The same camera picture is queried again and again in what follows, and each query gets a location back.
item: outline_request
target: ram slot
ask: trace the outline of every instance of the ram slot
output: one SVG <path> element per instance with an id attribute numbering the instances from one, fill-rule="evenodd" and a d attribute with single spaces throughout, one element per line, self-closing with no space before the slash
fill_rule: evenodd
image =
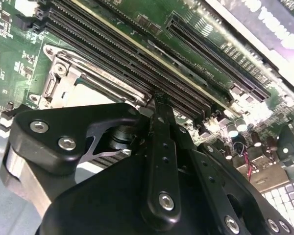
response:
<path id="1" fill-rule="evenodd" d="M 61 10 L 70 14 L 83 25 L 87 26 L 87 30 L 93 31 L 100 37 L 104 37 L 109 41 L 111 45 L 116 45 L 119 49 L 128 53 L 128 55 L 135 55 L 135 57 L 141 63 L 157 73 L 157 76 L 161 76 L 162 79 L 167 80 L 167 82 L 170 82 L 172 85 L 177 86 L 179 89 L 183 89 L 184 92 L 188 93 L 193 99 L 199 101 L 206 106 L 209 106 L 210 101 L 208 101 L 207 97 L 205 97 L 203 94 L 200 94 L 194 87 L 185 86 L 185 82 L 183 82 L 183 80 L 175 73 L 161 65 L 150 55 L 143 53 L 140 50 L 137 50 L 137 47 L 135 47 L 131 42 L 125 39 L 121 39 L 120 35 L 118 35 L 115 31 L 111 30 L 109 27 L 107 27 L 105 24 L 103 24 L 87 12 L 83 11 L 80 8 L 72 8 L 73 3 L 69 3 L 71 2 L 65 0 L 55 3 L 55 5 L 58 6 Z"/>
<path id="2" fill-rule="evenodd" d="M 207 60 L 217 70 L 224 73 L 233 83 L 246 93 L 262 102 L 270 97 L 270 93 L 251 74 L 229 58 L 216 45 L 197 33 L 188 23 L 178 15 L 173 14 L 167 25 L 171 35 L 191 48 L 200 57 Z"/>

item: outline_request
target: capacitor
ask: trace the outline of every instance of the capacitor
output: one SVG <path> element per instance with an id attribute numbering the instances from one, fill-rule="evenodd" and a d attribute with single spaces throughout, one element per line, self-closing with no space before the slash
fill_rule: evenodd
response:
<path id="1" fill-rule="evenodd" d="M 260 147 L 261 146 L 261 140 L 259 137 L 259 134 L 256 131 L 253 131 L 250 134 L 251 140 L 253 141 L 253 144 L 255 147 Z"/>
<path id="2" fill-rule="evenodd" d="M 225 156 L 225 159 L 227 160 L 231 160 L 233 158 L 231 148 L 228 145 L 224 146 L 224 156 Z"/>
<path id="3" fill-rule="evenodd" d="M 236 119 L 235 126 L 239 132 L 243 132 L 247 130 L 247 125 L 243 118 Z"/>
<path id="4" fill-rule="evenodd" d="M 237 135 L 239 134 L 234 124 L 227 125 L 226 129 L 229 137 L 231 138 L 237 137 Z"/>
<path id="5" fill-rule="evenodd" d="M 267 141 L 268 149 L 270 151 L 277 151 L 278 150 L 278 146 L 277 146 L 277 143 L 276 143 L 276 140 L 274 137 L 268 136 L 266 141 Z"/>

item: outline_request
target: green circuit board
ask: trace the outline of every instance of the green circuit board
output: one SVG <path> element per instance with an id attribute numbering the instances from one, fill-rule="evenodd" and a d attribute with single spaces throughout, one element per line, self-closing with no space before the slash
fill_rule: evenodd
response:
<path id="1" fill-rule="evenodd" d="M 14 0 L 0 0 L 0 115 L 8 102 L 35 109 L 29 94 L 40 94 L 51 61 L 42 52 L 46 43 L 65 45 L 56 37 L 23 32 L 13 24 Z"/>
<path id="2" fill-rule="evenodd" d="M 112 16 L 92 0 L 72 0 L 79 7 L 93 13 L 95 17 L 100 17 L 112 27 L 120 30 L 126 35 L 145 48 L 150 49 L 157 56 L 162 54 L 152 50 L 150 43 L 146 41 L 133 28 L 119 19 Z M 270 72 L 270 67 L 261 62 L 261 57 L 254 52 L 247 42 L 239 41 L 237 37 L 222 22 L 222 19 L 212 11 L 204 1 L 194 0 L 108 0 L 106 1 L 112 8 L 115 8 L 125 17 L 130 18 L 133 22 L 138 23 L 142 28 L 152 33 L 161 42 L 174 48 L 179 54 L 200 68 L 199 75 L 205 79 L 217 82 L 221 87 L 231 88 L 234 84 L 228 77 L 218 69 L 209 64 L 206 60 L 194 53 L 189 47 L 185 46 L 181 41 L 172 36 L 168 30 L 168 21 L 172 15 L 178 15 L 185 22 L 191 25 L 198 33 L 204 35 L 209 41 L 216 45 L 220 50 L 225 52 L 230 58 L 237 62 L 237 66 L 241 66 L 246 72 L 251 74 L 259 82 L 266 87 L 271 96 L 265 103 L 272 115 L 268 119 L 263 120 L 254 129 L 260 132 L 261 138 L 267 136 L 277 136 L 281 127 L 294 117 L 294 105 L 288 105 L 283 92 L 275 84 L 272 84 L 268 76 L 275 76 Z M 191 122 L 181 116 L 177 118 L 178 123 L 184 124 L 191 132 L 195 143 L 203 141 L 213 142 L 220 137 L 220 133 L 214 133 L 208 138 L 199 138 L 198 133 L 193 130 Z"/>
<path id="3" fill-rule="evenodd" d="M 139 42 L 145 47 L 150 45 L 137 32 L 122 21 L 114 19 L 111 14 L 99 8 L 92 0 L 73 0 L 79 6 L 87 8 L 92 12 L 102 16 L 109 23 L 129 37 Z M 176 52 L 189 60 L 199 69 L 199 75 L 205 79 L 210 79 L 221 87 L 230 88 L 233 86 L 228 77 L 221 71 L 218 71 L 204 58 L 201 58 L 191 48 L 181 43 L 181 40 L 172 36 L 166 29 L 168 22 L 172 15 L 178 15 L 181 19 L 193 27 L 198 34 L 203 35 L 206 39 L 214 43 L 220 51 L 224 51 L 229 57 L 237 62 L 237 66 L 243 67 L 246 72 L 250 73 L 264 85 L 267 84 L 268 79 L 254 62 L 248 59 L 246 54 L 251 51 L 245 48 L 246 54 L 241 50 L 245 45 L 238 45 L 238 41 L 233 42 L 228 38 L 229 32 L 225 26 L 222 25 L 222 20 L 214 13 L 209 11 L 206 6 L 198 5 L 190 7 L 186 4 L 189 1 L 185 0 L 110 0 L 107 1 L 111 7 L 115 7 L 122 14 L 129 17 L 132 21 L 138 23 L 141 27 L 152 33 L 161 42 L 174 48 Z M 257 55 L 249 52 L 250 57 L 257 60 Z"/>
<path id="4" fill-rule="evenodd" d="M 125 35 L 139 42 L 143 47 L 151 49 L 150 44 L 146 40 L 142 40 L 142 37 L 133 31 L 130 26 L 116 20 L 109 13 L 99 10 L 93 4 L 93 1 L 72 1 L 80 7 L 91 9 Z M 138 19 L 140 16 L 146 17 L 149 22 L 146 30 L 154 33 L 159 40 L 166 42 L 167 45 L 196 64 L 201 71 L 200 77 L 213 80 L 221 87 L 229 88 L 233 84 L 224 74 L 192 53 L 189 48 L 182 45 L 177 39 L 172 38 L 164 29 L 172 13 L 181 15 L 193 27 L 196 27 L 197 22 L 202 22 L 201 26 L 198 26 L 198 30 L 237 61 L 238 65 L 241 65 L 263 83 L 271 93 L 271 97 L 266 100 L 266 104 L 272 111 L 272 115 L 257 126 L 256 130 L 261 132 L 263 138 L 268 135 L 276 136 L 281 126 L 294 117 L 294 106 L 289 107 L 274 84 L 269 83 L 264 75 L 266 71 L 261 71 L 256 64 L 252 63 L 253 60 L 257 60 L 258 55 L 253 54 L 248 47 L 242 48 L 242 44 L 238 41 L 230 40 L 230 33 L 222 27 L 221 19 L 210 13 L 209 9 L 203 10 L 201 6 L 192 9 L 185 2 L 183 0 L 110 1 L 114 7 L 137 23 L 140 22 Z M 14 8 L 14 4 L 15 0 L 0 0 L 0 114 L 5 110 L 8 102 L 13 102 L 16 107 L 23 103 L 36 109 L 36 105 L 29 100 L 28 95 L 41 94 L 51 65 L 51 61 L 42 52 L 43 45 L 49 43 L 68 47 L 63 41 L 51 34 L 43 32 L 37 35 L 31 31 L 23 32 L 16 28 L 12 16 L 19 12 Z M 158 29 L 150 28 L 151 24 Z M 201 85 L 202 81 L 197 80 L 196 82 Z M 202 141 L 214 141 L 219 137 L 219 134 L 215 133 L 206 139 L 199 138 L 197 131 L 192 129 L 191 120 L 179 115 L 176 119 L 178 123 L 191 131 L 196 144 Z"/>

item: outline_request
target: silver screw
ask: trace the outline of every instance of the silver screw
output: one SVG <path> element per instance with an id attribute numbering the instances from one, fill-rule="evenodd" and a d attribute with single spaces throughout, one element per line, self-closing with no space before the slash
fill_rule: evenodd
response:
<path id="1" fill-rule="evenodd" d="M 186 129 L 183 126 L 180 126 L 179 129 L 182 133 L 186 133 Z"/>
<path id="2" fill-rule="evenodd" d="M 276 225 L 276 223 L 272 220 L 272 219 L 268 219 L 268 223 L 270 225 L 270 228 L 275 231 L 276 233 L 278 233 L 280 230 L 279 230 L 279 227 Z"/>
<path id="3" fill-rule="evenodd" d="M 54 65 L 54 70 L 59 75 L 65 75 L 67 72 L 67 68 L 60 63 Z"/>
<path id="4" fill-rule="evenodd" d="M 48 124 L 43 121 L 33 121 L 30 123 L 29 127 L 33 132 L 40 134 L 45 133 L 47 130 L 49 130 Z"/>
<path id="5" fill-rule="evenodd" d="M 234 234 L 240 233 L 239 225 L 236 223 L 236 221 L 231 216 L 227 215 L 224 220 L 225 220 L 225 224 L 232 231 L 232 233 L 234 233 Z"/>
<path id="6" fill-rule="evenodd" d="M 209 152 L 213 153 L 214 152 L 214 149 L 210 146 L 207 146 L 207 149 L 209 150 Z"/>
<path id="7" fill-rule="evenodd" d="M 51 48 L 46 48 L 46 53 L 48 54 L 48 55 L 53 55 L 53 50 L 51 49 Z"/>
<path id="8" fill-rule="evenodd" d="M 287 233 L 291 233 L 291 230 L 290 228 L 283 222 L 283 221 L 279 221 L 280 222 L 280 225 L 281 227 L 287 232 Z"/>
<path id="9" fill-rule="evenodd" d="M 165 123 L 162 117 L 159 117 L 158 120 L 161 121 L 162 123 Z"/>
<path id="10" fill-rule="evenodd" d="M 58 145 L 60 146 L 60 148 L 67 151 L 71 151 L 76 148 L 75 141 L 70 137 L 62 137 L 61 139 L 59 139 Z"/>
<path id="11" fill-rule="evenodd" d="M 34 101 L 34 102 L 37 102 L 38 101 L 38 95 L 36 94 L 30 94 L 29 95 L 29 99 Z"/>
<path id="12" fill-rule="evenodd" d="M 159 194 L 159 203 L 162 206 L 162 208 L 167 211 L 172 211 L 174 208 L 173 199 L 166 193 Z"/>

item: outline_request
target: dimm slot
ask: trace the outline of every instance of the dimm slot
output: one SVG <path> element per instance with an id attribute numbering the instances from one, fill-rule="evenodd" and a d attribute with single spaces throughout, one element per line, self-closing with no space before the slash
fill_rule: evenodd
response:
<path id="1" fill-rule="evenodd" d="M 54 25 L 49 24 L 48 27 L 46 28 L 46 31 L 54 34 L 57 37 L 63 38 L 63 40 L 66 43 L 68 43 L 69 45 L 75 48 L 78 48 L 79 52 L 81 52 L 81 54 L 84 54 L 86 58 L 90 60 L 90 62 L 96 64 L 99 68 L 108 71 L 109 73 L 119 78 L 120 80 L 127 82 L 128 84 L 132 83 L 133 86 L 135 88 L 138 88 L 138 90 L 140 90 L 141 92 L 151 93 L 152 90 L 156 90 L 156 88 L 152 87 L 151 85 L 137 83 L 130 74 L 127 74 L 126 72 L 122 71 L 121 69 L 118 68 L 118 66 L 115 66 L 111 63 L 107 63 L 105 60 L 102 60 L 100 56 L 96 56 L 94 53 L 89 52 L 89 49 L 86 48 L 83 44 L 81 44 L 79 40 L 74 38 L 73 35 L 69 35 L 68 32 L 65 32 L 64 28 L 55 27 Z M 172 97 L 171 95 L 170 97 L 171 97 L 173 106 L 178 112 L 182 113 L 183 115 L 189 118 L 196 118 L 199 115 L 199 113 L 192 110 L 191 108 L 190 109 L 186 108 L 185 107 L 186 105 L 183 102 L 181 102 L 178 98 Z"/>
<path id="2" fill-rule="evenodd" d="M 198 90 L 194 89 L 194 87 L 185 87 L 185 83 L 183 83 L 182 79 L 180 79 L 176 74 L 172 73 L 172 71 L 168 70 L 168 68 L 164 67 L 160 63 L 157 63 L 157 61 L 155 61 L 155 59 L 152 58 L 150 55 L 142 53 L 141 51 L 137 50 L 137 48 L 135 48 L 130 42 L 127 42 L 126 40 L 121 40 L 119 35 L 116 34 L 116 32 L 109 29 L 106 25 L 104 25 L 102 22 L 92 17 L 91 15 L 89 15 L 87 12 L 83 12 L 82 9 L 79 8 L 70 9 L 69 6 L 67 6 L 64 2 L 58 2 L 56 3 L 56 5 L 61 10 L 72 15 L 79 22 L 86 25 L 90 30 L 92 29 L 100 36 L 105 37 L 109 42 L 120 47 L 121 50 L 124 50 L 129 55 L 137 57 L 142 63 L 144 63 L 149 68 L 153 69 L 154 72 L 158 73 L 159 76 L 162 76 L 164 79 L 168 80 L 175 86 L 178 86 L 180 89 L 183 89 L 184 92 L 187 92 L 194 99 L 205 104 L 206 106 L 209 106 L 210 101 L 208 100 L 208 98 L 200 94 Z"/>
<path id="3" fill-rule="evenodd" d="M 127 60 L 127 58 L 124 57 L 127 55 L 121 55 L 120 50 L 117 47 L 110 48 L 110 46 L 101 41 L 99 37 L 96 37 L 89 33 L 86 29 L 79 27 L 72 20 L 64 20 L 64 17 L 61 19 L 59 17 L 59 14 L 51 14 L 49 18 L 75 34 L 85 43 L 88 43 L 91 47 L 99 49 L 106 56 L 109 56 L 115 62 L 123 65 L 124 68 L 127 67 L 131 69 L 131 71 L 135 72 L 137 75 L 148 80 L 149 82 L 156 84 L 159 88 L 165 89 L 167 91 L 172 90 L 172 95 L 174 96 L 184 96 L 193 107 L 203 109 L 203 106 L 200 106 L 200 103 L 196 102 L 191 96 L 188 96 L 187 94 L 179 91 L 176 87 L 169 86 L 164 79 L 161 79 L 161 77 L 157 77 L 157 74 L 153 73 L 152 70 L 142 68 L 139 65 L 139 61 L 133 61 L 134 58 Z"/>

